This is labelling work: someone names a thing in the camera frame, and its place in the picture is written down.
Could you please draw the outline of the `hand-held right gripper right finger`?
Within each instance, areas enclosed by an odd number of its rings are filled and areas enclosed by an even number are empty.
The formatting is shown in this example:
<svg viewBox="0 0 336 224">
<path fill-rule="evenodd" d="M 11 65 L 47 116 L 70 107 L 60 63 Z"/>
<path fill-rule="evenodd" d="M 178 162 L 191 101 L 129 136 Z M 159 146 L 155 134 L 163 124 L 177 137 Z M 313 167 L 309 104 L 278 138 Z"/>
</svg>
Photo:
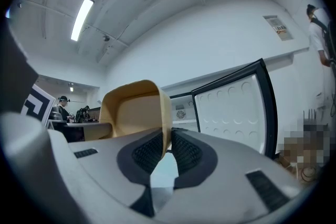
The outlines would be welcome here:
<svg viewBox="0 0 336 224">
<path fill-rule="evenodd" d="M 171 139 L 179 175 L 156 221 L 252 223 L 302 190 L 287 170 L 242 143 L 178 128 Z"/>
</svg>

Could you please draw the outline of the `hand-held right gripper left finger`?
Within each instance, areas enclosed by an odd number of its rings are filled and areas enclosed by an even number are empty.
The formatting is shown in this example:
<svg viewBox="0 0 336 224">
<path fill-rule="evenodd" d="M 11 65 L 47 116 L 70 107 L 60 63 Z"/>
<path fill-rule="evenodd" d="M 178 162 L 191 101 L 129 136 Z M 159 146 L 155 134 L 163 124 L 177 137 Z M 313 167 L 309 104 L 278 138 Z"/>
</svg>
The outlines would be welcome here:
<svg viewBox="0 0 336 224">
<path fill-rule="evenodd" d="M 156 223 L 150 171 L 161 159 L 161 129 L 74 143 L 58 131 L 48 133 L 79 223 Z"/>
</svg>

